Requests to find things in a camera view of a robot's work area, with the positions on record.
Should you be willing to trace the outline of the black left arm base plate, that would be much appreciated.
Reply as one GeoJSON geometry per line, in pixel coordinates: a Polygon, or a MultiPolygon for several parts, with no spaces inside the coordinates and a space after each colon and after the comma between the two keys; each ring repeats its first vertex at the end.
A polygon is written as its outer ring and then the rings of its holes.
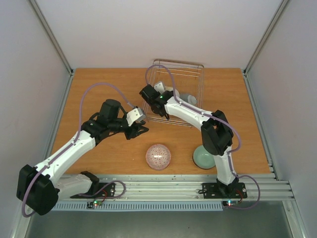
{"type": "Polygon", "coordinates": [[[106,183],[100,182],[98,185],[92,185],[88,192],[84,195],[74,195],[70,198],[72,199],[81,199],[81,198],[100,198],[104,196],[114,196],[115,192],[115,183],[111,183],[110,185],[106,186],[106,183]]]}

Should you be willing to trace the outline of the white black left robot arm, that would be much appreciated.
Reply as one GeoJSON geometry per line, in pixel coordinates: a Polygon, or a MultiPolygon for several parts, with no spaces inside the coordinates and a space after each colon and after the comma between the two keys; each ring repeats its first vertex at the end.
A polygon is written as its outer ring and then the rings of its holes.
{"type": "Polygon", "coordinates": [[[22,201],[22,215],[28,206],[33,213],[48,213],[59,200],[68,197],[96,197],[103,189],[94,174],[84,171],[62,179],[62,175],[85,153],[102,140],[124,133],[127,140],[148,131],[141,108],[126,112],[119,101],[107,99],[99,112],[80,125],[76,134],[50,157],[32,167],[25,165],[19,172],[17,198],[22,201]]]}

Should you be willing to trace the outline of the yellow blue patterned bowl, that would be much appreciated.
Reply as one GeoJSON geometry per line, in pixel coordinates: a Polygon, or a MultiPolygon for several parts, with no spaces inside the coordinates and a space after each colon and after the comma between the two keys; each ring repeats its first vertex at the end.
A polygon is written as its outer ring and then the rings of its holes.
{"type": "Polygon", "coordinates": [[[165,91],[171,91],[171,92],[175,91],[176,96],[177,97],[180,96],[179,91],[177,89],[174,89],[173,87],[165,86],[165,91]]]}

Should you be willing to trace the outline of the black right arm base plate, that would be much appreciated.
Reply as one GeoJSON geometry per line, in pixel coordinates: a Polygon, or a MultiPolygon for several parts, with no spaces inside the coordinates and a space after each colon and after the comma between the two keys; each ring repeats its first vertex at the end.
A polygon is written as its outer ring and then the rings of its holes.
{"type": "Polygon", "coordinates": [[[216,182],[202,183],[202,189],[199,193],[203,195],[204,199],[240,199],[247,198],[247,190],[244,183],[239,182],[229,193],[220,191],[220,188],[216,182]]]}

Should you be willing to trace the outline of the pink patterned bowl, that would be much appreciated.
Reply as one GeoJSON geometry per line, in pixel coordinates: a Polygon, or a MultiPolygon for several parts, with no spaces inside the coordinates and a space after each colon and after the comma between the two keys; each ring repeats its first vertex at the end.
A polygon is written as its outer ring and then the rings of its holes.
{"type": "Polygon", "coordinates": [[[146,152],[146,162],[151,169],[162,171],[171,162],[171,152],[165,145],[152,145],[146,152]]]}

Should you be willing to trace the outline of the pale green bowl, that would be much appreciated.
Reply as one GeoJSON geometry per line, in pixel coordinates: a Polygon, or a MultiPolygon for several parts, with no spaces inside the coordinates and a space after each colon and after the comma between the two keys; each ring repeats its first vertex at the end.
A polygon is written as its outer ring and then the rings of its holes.
{"type": "Polygon", "coordinates": [[[209,170],[215,167],[215,160],[203,145],[198,146],[193,153],[193,162],[197,167],[204,170],[209,170]]]}

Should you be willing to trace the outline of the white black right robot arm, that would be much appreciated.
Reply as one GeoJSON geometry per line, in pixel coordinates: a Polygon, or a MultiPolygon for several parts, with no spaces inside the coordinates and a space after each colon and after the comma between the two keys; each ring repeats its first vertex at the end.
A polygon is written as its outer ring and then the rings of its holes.
{"type": "Polygon", "coordinates": [[[216,183],[223,198],[231,196],[237,189],[239,178],[232,162],[232,139],[235,130],[228,123],[225,114],[217,110],[205,111],[192,106],[173,91],[157,91],[148,84],[140,91],[141,97],[152,112],[169,119],[175,116],[197,128],[202,135],[204,149],[213,155],[217,169],[216,183]]]}

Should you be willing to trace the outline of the grey speckled bowl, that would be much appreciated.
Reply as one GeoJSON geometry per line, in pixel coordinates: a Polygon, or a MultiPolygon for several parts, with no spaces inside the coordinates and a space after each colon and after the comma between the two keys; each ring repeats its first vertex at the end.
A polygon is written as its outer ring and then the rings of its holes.
{"type": "Polygon", "coordinates": [[[196,97],[194,97],[193,95],[191,94],[188,94],[188,93],[181,93],[179,95],[180,99],[182,99],[183,101],[189,103],[190,105],[193,105],[195,106],[197,104],[197,99],[196,97]]]}

